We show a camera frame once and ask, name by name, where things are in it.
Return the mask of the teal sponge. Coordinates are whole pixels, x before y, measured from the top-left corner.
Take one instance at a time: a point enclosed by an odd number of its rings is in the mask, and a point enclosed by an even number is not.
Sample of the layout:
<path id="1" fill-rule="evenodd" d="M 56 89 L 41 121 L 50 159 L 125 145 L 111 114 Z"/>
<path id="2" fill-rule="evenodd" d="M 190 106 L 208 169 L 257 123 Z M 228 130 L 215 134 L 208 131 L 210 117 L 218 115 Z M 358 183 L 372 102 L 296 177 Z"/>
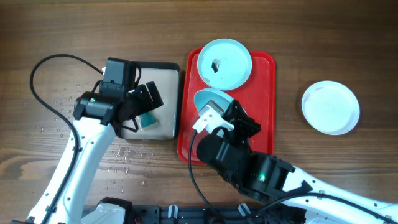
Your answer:
<path id="1" fill-rule="evenodd" d="M 157 128 L 159 126 L 158 119 L 154 116 L 153 112 L 147 112 L 138 116 L 139 125 L 142 131 Z"/>

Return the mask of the white round plate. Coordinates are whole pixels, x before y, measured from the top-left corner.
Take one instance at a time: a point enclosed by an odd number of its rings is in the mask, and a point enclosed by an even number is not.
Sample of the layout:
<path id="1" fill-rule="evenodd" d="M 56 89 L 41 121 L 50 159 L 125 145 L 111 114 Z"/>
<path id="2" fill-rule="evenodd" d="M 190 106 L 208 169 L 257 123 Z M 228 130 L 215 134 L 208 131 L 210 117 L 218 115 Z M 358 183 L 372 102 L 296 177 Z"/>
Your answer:
<path id="1" fill-rule="evenodd" d="M 350 132 L 360 117 L 359 101 L 354 93 L 331 80 L 309 86 L 303 94 L 301 109 L 310 126 L 331 136 Z"/>

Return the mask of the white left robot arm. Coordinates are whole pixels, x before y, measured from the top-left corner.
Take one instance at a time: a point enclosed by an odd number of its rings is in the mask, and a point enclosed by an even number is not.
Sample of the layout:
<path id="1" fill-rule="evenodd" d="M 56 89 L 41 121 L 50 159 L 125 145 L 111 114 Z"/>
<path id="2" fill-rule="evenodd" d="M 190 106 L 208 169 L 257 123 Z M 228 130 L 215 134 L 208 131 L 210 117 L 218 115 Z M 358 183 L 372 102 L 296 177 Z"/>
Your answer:
<path id="1" fill-rule="evenodd" d="M 132 203 L 106 197 L 95 210 L 83 214 L 97 167 L 125 121 L 163 105 L 154 82 L 127 90 L 125 85 L 98 81 L 93 91 L 75 102 L 71 134 L 62 158 L 43 196 L 26 223 L 133 223 Z"/>

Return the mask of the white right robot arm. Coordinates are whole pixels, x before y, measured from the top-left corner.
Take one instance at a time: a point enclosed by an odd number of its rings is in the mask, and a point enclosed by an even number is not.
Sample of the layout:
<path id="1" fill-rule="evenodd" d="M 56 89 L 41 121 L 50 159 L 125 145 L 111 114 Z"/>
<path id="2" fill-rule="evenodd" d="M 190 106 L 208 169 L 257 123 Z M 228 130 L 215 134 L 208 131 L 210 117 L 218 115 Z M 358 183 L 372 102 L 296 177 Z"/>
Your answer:
<path id="1" fill-rule="evenodd" d="M 270 154 L 253 151 L 249 139 L 261 131 L 238 101 L 221 108 L 213 100 L 198 111 L 193 128 L 203 130 L 197 158 L 239 193 L 264 203 L 302 208 L 308 223 L 397 223 L 397 205 L 371 200 L 325 183 Z"/>

